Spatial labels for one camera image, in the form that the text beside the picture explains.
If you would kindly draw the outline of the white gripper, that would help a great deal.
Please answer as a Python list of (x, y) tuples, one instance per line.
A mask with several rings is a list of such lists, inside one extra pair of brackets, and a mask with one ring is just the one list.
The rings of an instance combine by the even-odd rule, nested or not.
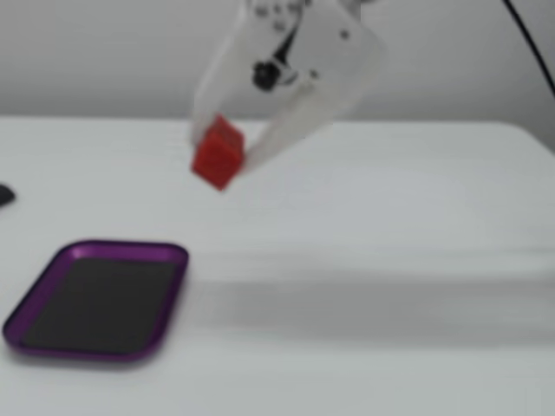
[(367, 93), (386, 60), (384, 41), (364, 24), (358, 1), (243, 1), (193, 97), (193, 142), (245, 81), (289, 98), (247, 149), (255, 171)]

